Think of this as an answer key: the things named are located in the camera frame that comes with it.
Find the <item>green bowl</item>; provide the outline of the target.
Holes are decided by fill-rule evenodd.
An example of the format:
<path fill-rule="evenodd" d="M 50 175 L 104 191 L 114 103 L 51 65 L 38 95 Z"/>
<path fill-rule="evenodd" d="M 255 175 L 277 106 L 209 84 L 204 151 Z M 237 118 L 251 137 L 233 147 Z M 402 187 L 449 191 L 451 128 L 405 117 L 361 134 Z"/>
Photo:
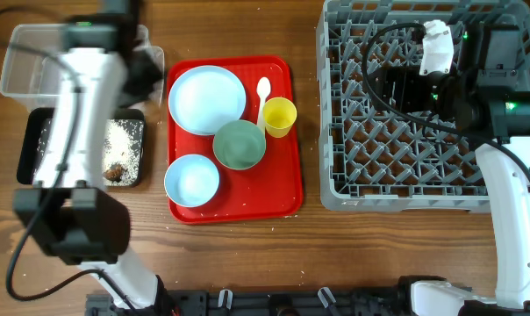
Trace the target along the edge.
<path fill-rule="evenodd" d="M 261 129 L 242 119 L 222 126 L 212 143 L 218 162 L 233 170 L 251 169 L 261 161 L 266 148 L 266 138 Z"/>

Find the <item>white plastic spoon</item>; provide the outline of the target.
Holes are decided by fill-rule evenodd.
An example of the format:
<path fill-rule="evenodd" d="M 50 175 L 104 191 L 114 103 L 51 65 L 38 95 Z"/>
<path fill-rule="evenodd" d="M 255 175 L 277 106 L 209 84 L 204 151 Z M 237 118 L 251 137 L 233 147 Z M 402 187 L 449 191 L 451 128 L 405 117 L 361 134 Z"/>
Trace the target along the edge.
<path fill-rule="evenodd" d="M 265 123 L 263 118 L 263 107 L 267 101 L 267 97 L 271 93 L 271 83 L 267 77 L 262 77 L 257 83 L 256 92 L 259 98 L 259 111 L 257 118 L 257 126 L 262 133 L 265 133 Z"/>

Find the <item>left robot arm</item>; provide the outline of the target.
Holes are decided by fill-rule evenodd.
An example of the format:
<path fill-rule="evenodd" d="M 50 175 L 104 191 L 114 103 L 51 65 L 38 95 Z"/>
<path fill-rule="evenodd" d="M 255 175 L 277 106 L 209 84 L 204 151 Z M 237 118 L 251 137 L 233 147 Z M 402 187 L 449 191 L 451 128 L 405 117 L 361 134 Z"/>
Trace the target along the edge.
<path fill-rule="evenodd" d="M 171 300 L 154 272 L 130 248 L 127 208 L 107 194 L 103 177 L 106 125 L 137 53 L 141 4 L 106 1 L 61 28 L 60 92 L 47 149 L 32 187 L 17 190 L 13 211 L 44 254 L 93 274 L 121 313 L 166 315 Z"/>

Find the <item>large light blue plate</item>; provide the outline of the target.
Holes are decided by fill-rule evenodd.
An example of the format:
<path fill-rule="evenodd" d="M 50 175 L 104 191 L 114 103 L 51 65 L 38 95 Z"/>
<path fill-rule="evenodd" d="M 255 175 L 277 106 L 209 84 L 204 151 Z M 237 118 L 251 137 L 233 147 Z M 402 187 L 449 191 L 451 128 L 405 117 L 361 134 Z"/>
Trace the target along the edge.
<path fill-rule="evenodd" d="M 238 120 L 245 111 L 246 90 L 230 70 L 199 66 L 187 70 L 172 84 L 168 109 L 184 131 L 209 136 L 223 125 Z"/>

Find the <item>brown food scrap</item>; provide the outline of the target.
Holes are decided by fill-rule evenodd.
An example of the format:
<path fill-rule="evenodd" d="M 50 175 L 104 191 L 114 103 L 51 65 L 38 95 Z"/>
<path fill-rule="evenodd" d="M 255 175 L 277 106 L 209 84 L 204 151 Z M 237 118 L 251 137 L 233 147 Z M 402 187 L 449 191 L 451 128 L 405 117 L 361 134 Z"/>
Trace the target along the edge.
<path fill-rule="evenodd" d="M 109 182 L 120 183 L 123 181 L 127 168 L 122 164 L 112 164 L 104 173 L 104 179 Z"/>

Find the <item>yellow plastic cup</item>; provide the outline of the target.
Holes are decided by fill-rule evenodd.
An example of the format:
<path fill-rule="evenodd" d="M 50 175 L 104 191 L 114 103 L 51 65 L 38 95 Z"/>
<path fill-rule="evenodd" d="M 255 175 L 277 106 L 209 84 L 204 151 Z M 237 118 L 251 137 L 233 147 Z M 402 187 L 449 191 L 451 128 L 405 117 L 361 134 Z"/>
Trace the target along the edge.
<path fill-rule="evenodd" d="M 297 119 L 297 107 L 284 97 L 273 97 L 263 107 L 265 129 L 274 138 L 286 136 Z"/>

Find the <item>black plastic tray bin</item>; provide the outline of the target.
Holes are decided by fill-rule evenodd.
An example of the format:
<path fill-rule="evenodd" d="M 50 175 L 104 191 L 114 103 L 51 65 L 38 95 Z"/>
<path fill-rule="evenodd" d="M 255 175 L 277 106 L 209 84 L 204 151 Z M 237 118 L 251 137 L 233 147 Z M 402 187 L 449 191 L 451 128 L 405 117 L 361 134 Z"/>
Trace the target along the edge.
<path fill-rule="evenodd" d="M 36 171 L 47 149 L 51 121 L 54 116 L 53 108 L 38 108 L 29 114 L 25 137 L 18 162 L 17 180 L 21 184 L 31 184 Z M 142 111 L 137 109 L 120 109 L 115 112 L 114 119 L 142 119 L 146 120 Z"/>

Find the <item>clear plastic bin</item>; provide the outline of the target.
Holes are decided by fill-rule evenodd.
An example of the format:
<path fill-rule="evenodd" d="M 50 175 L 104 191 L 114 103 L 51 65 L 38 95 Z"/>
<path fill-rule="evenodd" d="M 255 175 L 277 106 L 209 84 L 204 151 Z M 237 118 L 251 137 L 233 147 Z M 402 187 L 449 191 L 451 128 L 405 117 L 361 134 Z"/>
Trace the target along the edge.
<path fill-rule="evenodd" d="M 133 50 L 138 26 L 76 22 L 19 25 L 6 51 L 0 91 L 32 111 L 52 105 L 55 116 L 69 114 L 84 124 L 109 119 L 119 107 L 126 78 L 125 58 Z M 150 48 L 163 72 L 163 52 Z M 159 104 L 163 78 L 149 100 Z"/>

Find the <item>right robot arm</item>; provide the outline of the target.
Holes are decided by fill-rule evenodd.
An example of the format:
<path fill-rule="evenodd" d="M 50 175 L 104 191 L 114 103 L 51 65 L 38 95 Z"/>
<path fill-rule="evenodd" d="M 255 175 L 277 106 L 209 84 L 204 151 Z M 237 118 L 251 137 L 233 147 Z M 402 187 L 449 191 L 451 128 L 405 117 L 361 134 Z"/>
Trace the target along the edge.
<path fill-rule="evenodd" d="M 414 315 L 530 315 L 530 89 L 519 86 L 519 28 L 465 26 L 456 47 L 450 27 L 410 23 L 422 61 L 417 67 L 363 72 L 376 108 L 416 121 L 419 111 L 453 119 L 469 142 L 491 204 L 498 258 L 494 298 L 442 279 L 404 280 Z"/>

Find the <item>small light blue bowl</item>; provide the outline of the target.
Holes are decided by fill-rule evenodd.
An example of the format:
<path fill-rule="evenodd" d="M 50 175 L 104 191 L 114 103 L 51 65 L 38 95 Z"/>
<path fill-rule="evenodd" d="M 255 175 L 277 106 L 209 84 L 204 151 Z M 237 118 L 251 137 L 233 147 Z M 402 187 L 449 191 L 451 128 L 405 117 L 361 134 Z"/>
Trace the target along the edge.
<path fill-rule="evenodd" d="M 217 166 L 200 154 L 187 154 L 175 159 L 164 176 L 168 198 L 182 207 L 199 207 L 217 193 L 220 175 Z"/>

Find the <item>white rice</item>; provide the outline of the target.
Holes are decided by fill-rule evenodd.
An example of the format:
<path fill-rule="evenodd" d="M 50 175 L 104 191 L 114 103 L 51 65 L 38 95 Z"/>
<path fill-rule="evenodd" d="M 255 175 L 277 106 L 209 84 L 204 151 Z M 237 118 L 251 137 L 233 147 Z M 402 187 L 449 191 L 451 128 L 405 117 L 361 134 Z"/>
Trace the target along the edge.
<path fill-rule="evenodd" d="M 136 185 L 140 179 L 144 134 L 145 121 L 137 118 L 107 119 L 104 130 L 80 130 L 71 147 L 62 185 L 69 187 L 79 181 L 97 188 Z M 127 168 L 120 183 L 109 182 L 103 176 L 115 163 Z"/>

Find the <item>grey dishwasher rack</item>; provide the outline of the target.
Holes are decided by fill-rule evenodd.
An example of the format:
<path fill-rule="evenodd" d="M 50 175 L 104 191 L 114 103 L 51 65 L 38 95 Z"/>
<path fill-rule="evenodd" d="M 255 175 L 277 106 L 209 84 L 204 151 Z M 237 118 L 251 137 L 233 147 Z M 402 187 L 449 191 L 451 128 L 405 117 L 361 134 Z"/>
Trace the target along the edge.
<path fill-rule="evenodd" d="M 362 72 L 418 66 L 422 48 L 402 28 L 439 19 L 459 40 L 466 25 L 516 25 L 518 89 L 530 90 L 530 9 L 522 1 L 339 1 L 324 3 L 316 31 L 320 90 L 321 201 L 332 211 L 490 210 L 466 140 L 377 111 Z"/>

